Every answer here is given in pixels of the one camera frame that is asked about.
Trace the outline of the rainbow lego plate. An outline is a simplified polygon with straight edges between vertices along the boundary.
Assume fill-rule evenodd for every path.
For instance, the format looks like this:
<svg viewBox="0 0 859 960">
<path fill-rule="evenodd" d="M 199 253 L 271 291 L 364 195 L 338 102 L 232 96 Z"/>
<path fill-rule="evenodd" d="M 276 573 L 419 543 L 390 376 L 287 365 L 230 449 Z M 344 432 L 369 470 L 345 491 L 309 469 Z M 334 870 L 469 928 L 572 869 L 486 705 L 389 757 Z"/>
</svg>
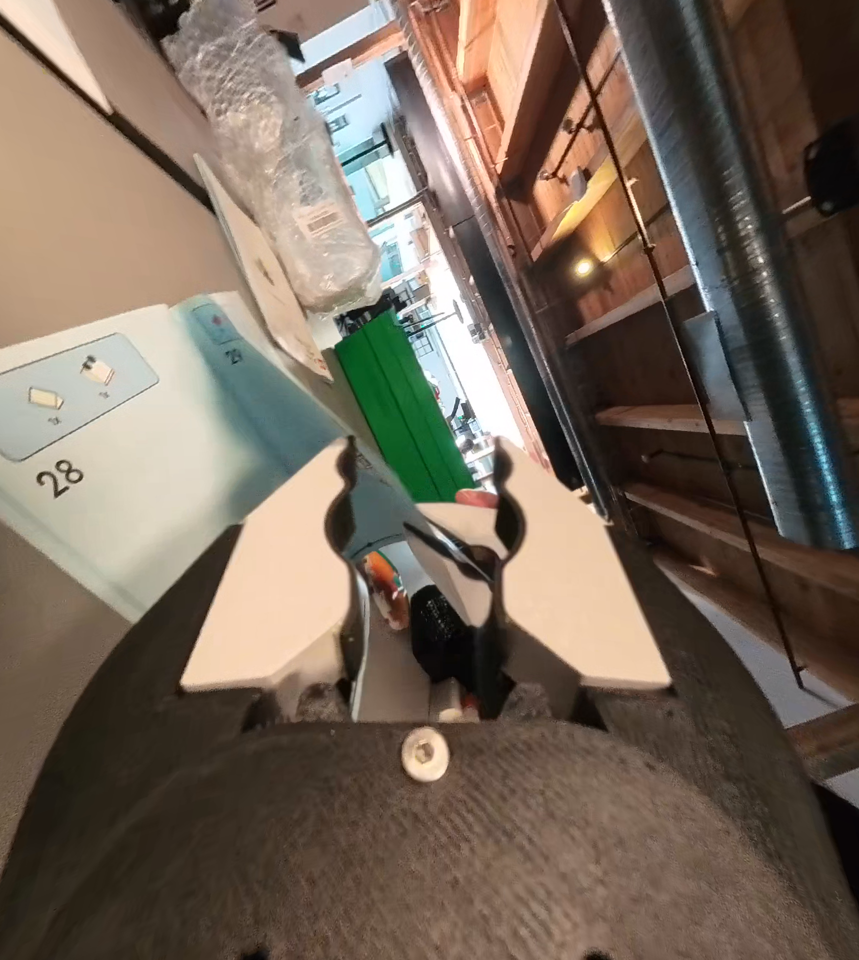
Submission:
<svg viewBox="0 0 859 960">
<path fill-rule="evenodd" d="M 375 550 L 363 558 L 361 574 L 387 626 L 395 632 L 408 630 L 411 625 L 410 596 L 394 563 L 382 551 Z"/>
</svg>

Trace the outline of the booklet with orange figure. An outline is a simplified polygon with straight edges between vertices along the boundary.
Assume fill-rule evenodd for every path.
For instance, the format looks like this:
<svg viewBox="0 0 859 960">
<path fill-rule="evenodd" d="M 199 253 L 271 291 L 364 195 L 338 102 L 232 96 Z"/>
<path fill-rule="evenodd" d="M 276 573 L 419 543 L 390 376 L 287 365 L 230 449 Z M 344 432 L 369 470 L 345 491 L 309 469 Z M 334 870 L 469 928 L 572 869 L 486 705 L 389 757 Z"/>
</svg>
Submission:
<svg viewBox="0 0 859 960">
<path fill-rule="evenodd" d="M 54 1 L 0 1 L 0 15 L 104 114 L 113 114 L 111 102 Z"/>
</svg>

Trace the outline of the light blue instruction booklet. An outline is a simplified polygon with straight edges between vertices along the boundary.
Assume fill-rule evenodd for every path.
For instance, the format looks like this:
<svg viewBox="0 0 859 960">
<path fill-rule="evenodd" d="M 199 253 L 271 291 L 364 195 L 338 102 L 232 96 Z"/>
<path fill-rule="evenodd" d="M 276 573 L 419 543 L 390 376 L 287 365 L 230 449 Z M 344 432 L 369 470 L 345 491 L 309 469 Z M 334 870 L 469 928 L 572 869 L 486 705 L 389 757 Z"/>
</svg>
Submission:
<svg viewBox="0 0 859 960">
<path fill-rule="evenodd" d="M 351 428 L 238 292 L 0 349 L 0 520 L 129 620 Z"/>
</svg>

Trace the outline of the green plastic bin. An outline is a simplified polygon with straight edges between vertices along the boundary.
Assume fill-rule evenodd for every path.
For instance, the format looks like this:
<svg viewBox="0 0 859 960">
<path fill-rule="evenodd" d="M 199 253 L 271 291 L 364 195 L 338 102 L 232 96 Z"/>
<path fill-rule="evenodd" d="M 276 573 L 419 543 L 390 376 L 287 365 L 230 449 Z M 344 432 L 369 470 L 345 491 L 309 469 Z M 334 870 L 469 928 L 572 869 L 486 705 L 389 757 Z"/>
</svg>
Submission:
<svg viewBox="0 0 859 960">
<path fill-rule="evenodd" d="M 384 461 L 419 503 L 454 503 L 474 486 L 407 334 L 389 309 L 335 347 Z"/>
</svg>

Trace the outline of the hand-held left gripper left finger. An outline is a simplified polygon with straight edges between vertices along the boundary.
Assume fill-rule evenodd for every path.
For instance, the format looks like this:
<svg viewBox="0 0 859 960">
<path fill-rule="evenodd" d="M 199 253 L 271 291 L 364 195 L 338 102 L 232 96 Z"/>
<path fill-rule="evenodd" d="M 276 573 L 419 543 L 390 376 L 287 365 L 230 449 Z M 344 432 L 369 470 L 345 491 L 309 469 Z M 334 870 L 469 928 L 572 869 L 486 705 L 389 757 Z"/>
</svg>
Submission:
<svg viewBox="0 0 859 960">
<path fill-rule="evenodd" d="M 238 537 L 181 677 L 186 692 L 300 694 L 362 668 L 356 445 L 338 438 L 276 489 Z"/>
</svg>

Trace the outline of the bubble wrap package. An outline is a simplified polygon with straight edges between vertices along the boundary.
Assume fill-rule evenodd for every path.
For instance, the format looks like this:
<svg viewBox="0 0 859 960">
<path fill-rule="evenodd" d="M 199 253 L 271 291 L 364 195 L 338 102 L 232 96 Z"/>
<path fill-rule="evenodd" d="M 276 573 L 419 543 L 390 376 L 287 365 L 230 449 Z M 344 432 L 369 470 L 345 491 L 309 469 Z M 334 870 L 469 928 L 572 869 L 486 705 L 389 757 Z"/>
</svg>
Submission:
<svg viewBox="0 0 859 960">
<path fill-rule="evenodd" d="M 161 44 L 302 306 L 340 315 L 375 305 L 380 249 L 284 45 L 244 2 L 215 1 L 191 2 Z"/>
</svg>

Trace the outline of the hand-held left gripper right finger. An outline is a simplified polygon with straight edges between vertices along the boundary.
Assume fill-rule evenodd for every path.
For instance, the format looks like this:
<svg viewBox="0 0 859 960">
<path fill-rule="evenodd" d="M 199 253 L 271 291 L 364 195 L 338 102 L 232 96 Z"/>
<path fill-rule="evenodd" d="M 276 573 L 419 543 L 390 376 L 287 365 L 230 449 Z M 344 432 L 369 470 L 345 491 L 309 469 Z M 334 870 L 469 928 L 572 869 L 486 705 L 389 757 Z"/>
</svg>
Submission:
<svg viewBox="0 0 859 960">
<path fill-rule="evenodd" d="M 548 694 L 652 694 L 669 668 L 609 524 L 506 438 L 495 440 L 499 671 Z"/>
</svg>

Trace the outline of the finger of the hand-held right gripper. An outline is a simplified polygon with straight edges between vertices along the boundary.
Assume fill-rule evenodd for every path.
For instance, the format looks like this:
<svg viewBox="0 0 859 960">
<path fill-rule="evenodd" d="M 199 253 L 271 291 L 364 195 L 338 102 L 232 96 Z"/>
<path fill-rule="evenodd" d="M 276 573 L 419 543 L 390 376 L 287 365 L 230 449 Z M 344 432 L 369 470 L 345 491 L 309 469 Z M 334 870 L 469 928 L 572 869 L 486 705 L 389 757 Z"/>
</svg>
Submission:
<svg viewBox="0 0 859 960">
<path fill-rule="evenodd" d="M 496 509 L 456 502 L 420 503 L 416 508 L 421 519 L 407 522 L 411 548 L 445 560 L 508 557 L 508 548 L 496 531 Z"/>
<path fill-rule="evenodd" d="M 470 560 L 460 559 L 445 541 L 407 528 L 416 562 L 468 626 L 484 626 L 492 610 L 492 583 Z"/>
</svg>

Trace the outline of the black ceiling pipe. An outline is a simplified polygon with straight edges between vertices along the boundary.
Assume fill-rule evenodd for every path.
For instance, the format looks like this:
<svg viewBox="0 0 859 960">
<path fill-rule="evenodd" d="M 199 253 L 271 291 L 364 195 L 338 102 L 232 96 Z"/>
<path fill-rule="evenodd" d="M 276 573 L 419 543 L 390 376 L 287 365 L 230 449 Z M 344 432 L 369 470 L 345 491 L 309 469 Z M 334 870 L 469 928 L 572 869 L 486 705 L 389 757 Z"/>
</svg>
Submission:
<svg viewBox="0 0 859 960">
<path fill-rule="evenodd" d="M 655 253 L 654 253 L 655 246 L 652 242 L 652 237 L 650 235 L 646 222 L 641 214 L 632 186 L 629 182 L 629 178 L 626 174 L 624 165 L 619 156 L 619 151 L 616 146 L 616 141 L 612 133 L 611 127 L 609 126 L 607 119 L 605 117 L 605 113 L 600 102 L 600 97 L 593 85 L 592 79 L 589 74 L 589 70 L 583 61 L 581 51 L 580 51 L 580 45 L 578 44 L 575 38 L 575 35 L 573 33 L 573 25 L 572 25 L 571 18 L 569 18 L 569 16 L 567 15 L 567 12 L 565 11 L 565 8 L 562 2 L 554 1 L 552 3 L 552 6 L 556 13 L 556 17 L 559 21 L 560 29 L 561 29 L 564 41 L 566 42 L 566 45 L 567 45 L 567 52 L 570 55 L 570 58 L 573 61 L 574 65 L 578 68 L 583 85 L 587 91 L 589 105 L 591 107 L 591 111 L 593 114 L 593 118 L 596 122 L 596 125 L 598 126 L 601 132 L 601 135 L 603 137 L 603 141 L 606 147 L 607 157 L 613 163 L 615 179 L 619 184 L 620 190 L 623 194 L 623 198 L 631 213 L 631 218 L 632 218 L 636 238 L 639 240 L 639 244 L 644 254 L 646 263 L 652 274 L 653 284 L 656 287 L 658 302 L 662 306 L 663 315 L 666 319 L 668 328 L 672 335 L 673 342 L 680 356 L 680 362 L 686 373 L 687 381 L 689 383 L 689 387 L 696 401 L 696 406 L 698 408 L 700 418 L 702 420 L 703 426 L 705 426 L 706 428 L 706 434 L 711 444 L 713 457 L 722 475 L 729 500 L 732 504 L 735 517 L 737 519 L 738 528 L 742 535 L 742 541 L 748 549 L 748 552 L 753 562 L 753 566 L 757 572 L 759 583 L 763 593 L 763 598 L 765 599 L 769 607 L 771 617 L 773 619 L 774 627 L 777 633 L 777 637 L 779 638 L 779 641 L 783 647 L 783 653 L 785 654 L 785 657 L 787 659 L 787 662 L 788 662 L 788 665 L 797 689 L 802 691 L 808 691 L 804 683 L 803 667 L 797 659 L 796 651 L 794 649 L 793 643 L 789 636 L 780 608 L 776 602 L 775 593 L 773 591 L 771 581 L 763 565 L 763 560 L 759 553 L 755 536 L 750 527 L 749 516 L 747 515 L 747 512 L 739 496 L 738 488 L 733 480 L 731 463 L 725 457 L 724 450 L 721 447 L 719 435 L 714 426 L 713 416 L 709 409 L 709 399 L 708 399 L 707 392 L 703 387 L 700 381 L 700 378 L 691 363 L 690 355 L 688 354 L 687 348 L 685 347 L 681 339 L 680 329 L 678 327 L 678 321 L 676 318 L 676 310 L 674 308 L 674 305 L 672 304 L 671 296 L 667 291 L 662 270 L 660 269 L 659 264 L 655 257 Z"/>
</svg>

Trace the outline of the metal ventilation duct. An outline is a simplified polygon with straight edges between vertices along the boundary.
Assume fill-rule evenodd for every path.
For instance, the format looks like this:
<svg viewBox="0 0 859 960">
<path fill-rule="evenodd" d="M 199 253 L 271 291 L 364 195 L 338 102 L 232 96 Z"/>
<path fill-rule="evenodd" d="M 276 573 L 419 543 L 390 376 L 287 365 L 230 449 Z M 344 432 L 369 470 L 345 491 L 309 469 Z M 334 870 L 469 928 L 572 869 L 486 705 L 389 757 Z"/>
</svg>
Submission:
<svg viewBox="0 0 859 960">
<path fill-rule="evenodd" d="M 859 494 L 721 2 L 614 1 L 650 148 L 743 410 L 778 533 L 859 549 Z"/>
</svg>

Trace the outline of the white instruction booklet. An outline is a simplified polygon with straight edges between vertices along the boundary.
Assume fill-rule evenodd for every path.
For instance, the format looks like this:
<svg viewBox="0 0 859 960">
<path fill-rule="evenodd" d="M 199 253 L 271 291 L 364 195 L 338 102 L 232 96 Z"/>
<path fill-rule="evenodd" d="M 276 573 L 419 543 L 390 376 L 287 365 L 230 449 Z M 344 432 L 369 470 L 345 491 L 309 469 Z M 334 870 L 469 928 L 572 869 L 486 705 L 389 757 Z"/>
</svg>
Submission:
<svg viewBox="0 0 859 960">
<path fill-rule="evenodd" d="M 223 186 L 204 156 L 196 152 L 193 160 L 268 339 L 316 378 L 332 384 L 332 373 L 273 247 Z"/>
</svg>

